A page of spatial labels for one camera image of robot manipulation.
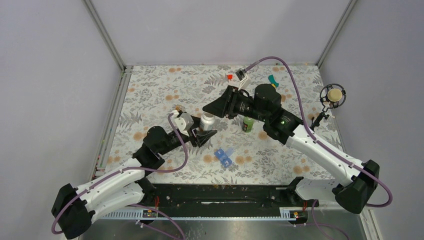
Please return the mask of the green pill bottle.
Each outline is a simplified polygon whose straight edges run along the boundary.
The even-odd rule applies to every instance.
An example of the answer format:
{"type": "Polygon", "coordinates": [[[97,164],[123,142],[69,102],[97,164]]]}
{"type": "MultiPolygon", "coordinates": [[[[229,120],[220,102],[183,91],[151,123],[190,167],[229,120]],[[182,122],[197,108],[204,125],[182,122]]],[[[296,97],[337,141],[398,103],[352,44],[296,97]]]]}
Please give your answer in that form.
{"type": "Polygon", "coordinates": [[[255,120],[253,118],[244,116],[243,122],[242,122],[242,130],[246,133],[251,132],[254,123],[255,123],[255,120]]]}

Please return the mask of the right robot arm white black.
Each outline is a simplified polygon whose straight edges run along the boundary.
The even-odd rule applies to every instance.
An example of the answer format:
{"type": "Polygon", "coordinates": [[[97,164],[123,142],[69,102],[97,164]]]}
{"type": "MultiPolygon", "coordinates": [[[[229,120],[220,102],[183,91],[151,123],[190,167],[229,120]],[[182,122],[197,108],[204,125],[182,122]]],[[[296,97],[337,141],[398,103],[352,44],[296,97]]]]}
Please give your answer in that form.
{"type": "Polygon", "coordinates": [[[263,122],[263,130],[270,138],[306,155],[333,176],[334,183],[297,178],[294,188],[286,193],[293,206],[305,200],[324,200],[360,214],[378,186],[380,166],[375,161],[363,162],[327,145],[299,117],[282,108],[281,95],[271,84],[258,85],[253,96],[229,85],[202,109],[218,118],[241,115],[263,122]]]}

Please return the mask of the blue weekly pill organizer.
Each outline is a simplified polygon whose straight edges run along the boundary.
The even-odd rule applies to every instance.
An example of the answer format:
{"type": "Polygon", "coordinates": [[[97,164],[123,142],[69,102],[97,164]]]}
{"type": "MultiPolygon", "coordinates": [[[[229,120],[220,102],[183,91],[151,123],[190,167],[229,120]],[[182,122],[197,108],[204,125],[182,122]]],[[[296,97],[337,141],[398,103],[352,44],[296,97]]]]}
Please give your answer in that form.
{"type": "Polygon", "coordinates": [[[224,168],[229,168],[233,163],[233,161],[231,160],[231,155],[233,153],[234,150],[232,148],[229,148],[226,151],[222,148],[219,148],[214,152],[214,155],[224,168]]]}

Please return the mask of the white cap pill bottle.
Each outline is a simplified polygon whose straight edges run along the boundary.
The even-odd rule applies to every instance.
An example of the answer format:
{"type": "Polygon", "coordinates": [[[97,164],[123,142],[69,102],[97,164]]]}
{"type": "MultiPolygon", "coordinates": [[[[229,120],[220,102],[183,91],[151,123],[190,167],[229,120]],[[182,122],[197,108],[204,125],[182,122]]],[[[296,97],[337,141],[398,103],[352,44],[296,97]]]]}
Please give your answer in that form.
{"type": "Polygon", "coordinates": [[[213,130],[216,117],[208,112],[204,112],[200,118],[199,129],[201,131],[213,130]]]}

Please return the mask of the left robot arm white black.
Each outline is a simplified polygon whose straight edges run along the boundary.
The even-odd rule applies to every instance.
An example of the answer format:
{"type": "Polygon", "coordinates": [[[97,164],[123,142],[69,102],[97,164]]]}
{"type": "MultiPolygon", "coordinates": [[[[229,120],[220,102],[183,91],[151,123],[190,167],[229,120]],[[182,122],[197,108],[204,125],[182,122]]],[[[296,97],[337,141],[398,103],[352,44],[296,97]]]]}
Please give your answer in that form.
{"type": "Polygon", "coordinates": [[[123,207],[141,203],[152,204],[157,199],[156,187],[147,179],[153,172],[160,173],[165,160],[162,155],[187,142],[202,147],[217,130],[179,130],[167,133],[161,126],[151,127],[141,147],[127,161],[101,177],[73,187],[66,184],[60,188],[51,213],[54,221],[53,234],[64,234],[68,240],[84,232],[99,218],[123,207]]]}

